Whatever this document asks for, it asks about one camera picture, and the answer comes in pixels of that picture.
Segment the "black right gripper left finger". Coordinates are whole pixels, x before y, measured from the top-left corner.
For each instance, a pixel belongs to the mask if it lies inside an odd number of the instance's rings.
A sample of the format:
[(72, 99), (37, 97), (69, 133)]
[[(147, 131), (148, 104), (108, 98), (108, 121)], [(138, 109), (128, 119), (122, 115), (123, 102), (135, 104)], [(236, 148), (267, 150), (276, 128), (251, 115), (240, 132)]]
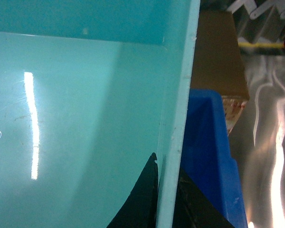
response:
[(154, 228), (158, 201), (157, 156), (152, 153), (109, 228)]

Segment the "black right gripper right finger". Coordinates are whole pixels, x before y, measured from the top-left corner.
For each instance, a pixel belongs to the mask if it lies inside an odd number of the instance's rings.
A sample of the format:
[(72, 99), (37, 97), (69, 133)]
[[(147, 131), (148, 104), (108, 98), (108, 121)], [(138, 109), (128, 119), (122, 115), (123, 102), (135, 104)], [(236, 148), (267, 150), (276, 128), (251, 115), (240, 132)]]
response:
[(174, 209), (176, 228), (232, 228), (183, 168), (180, 168)]

